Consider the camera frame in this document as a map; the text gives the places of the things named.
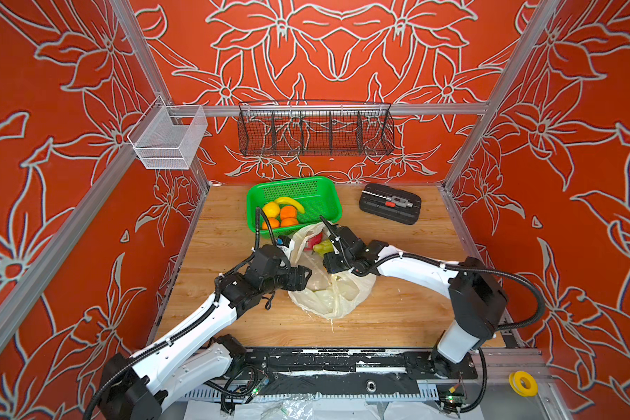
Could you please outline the yellow toy lemon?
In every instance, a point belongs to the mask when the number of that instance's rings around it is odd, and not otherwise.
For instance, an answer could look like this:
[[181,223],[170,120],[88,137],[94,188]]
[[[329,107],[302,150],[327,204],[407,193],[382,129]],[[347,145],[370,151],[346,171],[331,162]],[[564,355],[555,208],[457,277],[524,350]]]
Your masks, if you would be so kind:
[[262,207],[262,211],[264,211],[267,217],[277,219],[281,213],[281,208],[278,203],[271,201]]

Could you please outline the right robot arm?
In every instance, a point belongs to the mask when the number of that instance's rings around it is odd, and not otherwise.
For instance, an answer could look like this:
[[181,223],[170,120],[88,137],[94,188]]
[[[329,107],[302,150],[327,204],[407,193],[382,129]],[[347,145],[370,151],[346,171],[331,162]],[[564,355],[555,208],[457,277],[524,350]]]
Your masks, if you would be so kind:
[[[399,278],[450,300],[454,320],[430,353],[430,371],[438,378],[451,377],[470,351],[480,348],[496,333],[529,327],[546,312],[542,292],[523,276],[488,268],[474,257],[447,262],[399,250],[385,241],[364,243],[349,227],[327,220],[323,223],[334,246],[324,256],[328,273]],[[533,295],[537,309],[526,320],[501,323],[509,297],[498,278],[515,281]]]

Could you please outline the yellow-green toy starfruit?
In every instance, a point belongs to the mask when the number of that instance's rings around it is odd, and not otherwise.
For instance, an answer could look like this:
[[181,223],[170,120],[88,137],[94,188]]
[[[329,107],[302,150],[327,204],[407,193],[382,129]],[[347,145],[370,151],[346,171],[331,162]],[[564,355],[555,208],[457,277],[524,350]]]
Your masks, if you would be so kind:
[[313,250],[318,255],[323,257],[325,254],[332,253],[334,251],[334,245],[332,244],[331,241],[326,240],[326,241],[322,241],[321,243],[315,244],[313,246]]

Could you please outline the orange toy fruit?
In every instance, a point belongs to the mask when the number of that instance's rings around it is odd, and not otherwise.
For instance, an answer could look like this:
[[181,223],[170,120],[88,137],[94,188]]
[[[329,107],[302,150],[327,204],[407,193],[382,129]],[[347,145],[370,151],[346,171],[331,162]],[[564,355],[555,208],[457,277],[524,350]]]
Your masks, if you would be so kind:
[[278,229],[280,225],[281,225],[280,220],[276,218],[269,218],[268,220],[264,220],[262,222],[262,230]]

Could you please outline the orange toy tangerine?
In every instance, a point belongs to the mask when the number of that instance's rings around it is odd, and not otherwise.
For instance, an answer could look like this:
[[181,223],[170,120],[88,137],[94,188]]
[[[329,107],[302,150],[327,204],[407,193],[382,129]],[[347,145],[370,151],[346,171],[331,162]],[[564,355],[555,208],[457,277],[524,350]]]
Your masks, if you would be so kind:
[[281,220],[280,222],[280,227],[283,227],[283,228],[289,228],[289,227],[294,227],[298,225],[299,225],[299,221],[297,220],[297,218],[285,218]]

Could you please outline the translucent printed plastic bag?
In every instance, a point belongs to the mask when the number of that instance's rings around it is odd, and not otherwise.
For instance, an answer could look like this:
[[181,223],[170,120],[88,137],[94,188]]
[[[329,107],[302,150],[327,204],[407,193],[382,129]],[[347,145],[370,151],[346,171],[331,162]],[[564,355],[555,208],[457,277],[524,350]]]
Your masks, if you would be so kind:
[[308,250],[308,242],[319,234],[323,235],[322,241],[329,240],[321,222],[299,229],[292,236],[290,262],[311,269],[311,277],[304,290],[288,292],[288,296],[305,312],[326,320],[338,320],[350,315],[370,296],[376,275],[359,277],[347,271],[328,274],[323,264],[324,254],[313,248]]

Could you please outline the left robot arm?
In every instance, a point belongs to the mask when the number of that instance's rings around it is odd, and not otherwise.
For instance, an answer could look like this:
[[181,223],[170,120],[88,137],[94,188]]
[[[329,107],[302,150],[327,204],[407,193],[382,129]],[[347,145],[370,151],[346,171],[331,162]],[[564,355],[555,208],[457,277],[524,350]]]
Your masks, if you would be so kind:
[[99,390],[83,418],[99,412],[106,419],[157,419],[173,403],[205,382],[243,371],[245,348],[220,331],[275,293],[301,292],[311,269],[291,261],[288,236],[255,238],[252,254],[215,278],[213,293],[196,311],[150,346],[130,357],[113,356],[103,368]]

